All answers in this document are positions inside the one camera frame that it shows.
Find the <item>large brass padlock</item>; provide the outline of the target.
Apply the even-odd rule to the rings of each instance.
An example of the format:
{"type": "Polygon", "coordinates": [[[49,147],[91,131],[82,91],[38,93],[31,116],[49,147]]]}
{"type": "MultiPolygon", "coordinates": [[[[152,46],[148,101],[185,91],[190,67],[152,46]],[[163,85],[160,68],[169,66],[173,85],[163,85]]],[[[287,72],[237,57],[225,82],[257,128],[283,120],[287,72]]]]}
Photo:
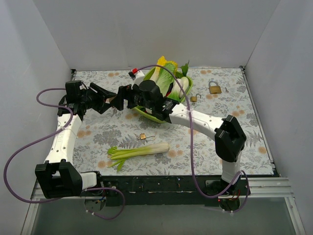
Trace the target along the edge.
{"type": "MultiPolygon", "coordinates": [[[[111,102],[115,99],[115,96],[114,97],[111,97],[111,98],[108,98],[106,100],[106,103],[107,104],[111,104],[111,102]]],[[[116,115],[117,114],[117,109],[114,107],[114,106],[111,106],[111,109],[112,109],[112,116],[116,115]]]]}
{"type": "Polygon", "coordinates": [[[210,94],[221,94],[222,90],[218,82],[215,80],[210,80],[208,83],[210,94]]]}

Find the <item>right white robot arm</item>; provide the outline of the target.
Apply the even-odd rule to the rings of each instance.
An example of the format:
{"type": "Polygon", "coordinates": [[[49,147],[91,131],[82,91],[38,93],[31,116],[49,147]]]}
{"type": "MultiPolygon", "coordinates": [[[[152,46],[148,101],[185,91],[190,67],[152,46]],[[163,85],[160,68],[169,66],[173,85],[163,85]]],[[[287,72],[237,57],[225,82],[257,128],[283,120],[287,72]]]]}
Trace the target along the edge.
{"type": "Polygon", "coordinates": [[[190,110],[182,103],[164,97],[152,80],[142,81],[139,85],[119,87],[111,105],[121,111],[124,108],[124,101],[128,102],[129,109],[136,106],[148,108],[159,120],[189,127],[191,131],[196,130],[214,140],[216,154],[222,160],[222,191],[215,196],[224,193],[231,195],[239,189],[240,158],[246,135],[234,116],[214,117],[190,110]]]}

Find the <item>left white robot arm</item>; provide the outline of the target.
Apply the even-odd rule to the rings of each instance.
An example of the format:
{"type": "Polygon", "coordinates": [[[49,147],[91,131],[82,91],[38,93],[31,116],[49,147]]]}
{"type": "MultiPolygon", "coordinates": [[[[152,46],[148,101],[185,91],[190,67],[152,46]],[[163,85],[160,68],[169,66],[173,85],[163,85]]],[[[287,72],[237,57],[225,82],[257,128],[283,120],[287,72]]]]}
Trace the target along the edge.
{"type": "Polygon", "coordinates": [[[57,134],[44,163],[36,165],[35,175],[47,199],[79,196],[86,189],[98,196],[104,190],[100,173],[78,172],[73,166],[74,146],[86,111],[104,113],[116,94],[94,83],[86,87],[80,80],[67,82],[65,91],[58,104],[57,134]]]}

